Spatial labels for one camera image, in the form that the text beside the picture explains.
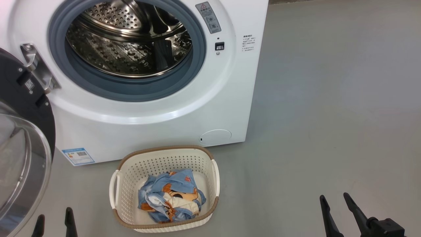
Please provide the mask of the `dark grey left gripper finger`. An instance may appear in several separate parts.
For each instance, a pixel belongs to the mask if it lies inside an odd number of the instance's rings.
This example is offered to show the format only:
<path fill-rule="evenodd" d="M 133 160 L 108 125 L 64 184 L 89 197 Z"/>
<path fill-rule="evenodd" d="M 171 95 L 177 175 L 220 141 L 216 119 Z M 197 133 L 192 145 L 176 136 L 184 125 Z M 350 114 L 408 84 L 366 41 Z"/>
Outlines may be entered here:
<path fill-rule="evenodd" d="M 66 226 L 65 237 L 78 237 L 74 213 L 71 207 L 66 208 L 64 224 Z"/>
<path fill-rule="evenodd" d="M 45 228 L 45 216 L 39 215 L 31 237 L 43 237 L 44 228 Z"/>

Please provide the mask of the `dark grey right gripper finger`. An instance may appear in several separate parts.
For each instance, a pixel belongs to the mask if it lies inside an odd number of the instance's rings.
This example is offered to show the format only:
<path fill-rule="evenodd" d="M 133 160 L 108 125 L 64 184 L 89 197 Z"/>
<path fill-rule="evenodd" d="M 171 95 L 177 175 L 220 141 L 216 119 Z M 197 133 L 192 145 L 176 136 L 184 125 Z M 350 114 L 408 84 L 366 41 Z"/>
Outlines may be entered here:
<path fill-rule="evenodd" d="M 346 201 L 346 205 L 348 209 L 352 212 L 356 223 L 358 225 L 360 232 L 370 232 L 371 226 L 370 223 L 374 220 L 378 220 L 375 217 L 367 218 L 363 211 L 357 206 L 355 201 L 353 201 L 352 197 L 348 193 L 344 193 L 343 197 Z"/>
<path fill-rule="evenodd" d="M 330 207 L 324 195 L 320 195 L 320 205 L 326 236 L 343 237 L 343 234 L 338 230 L 333 217 L 331 216 Z"/>

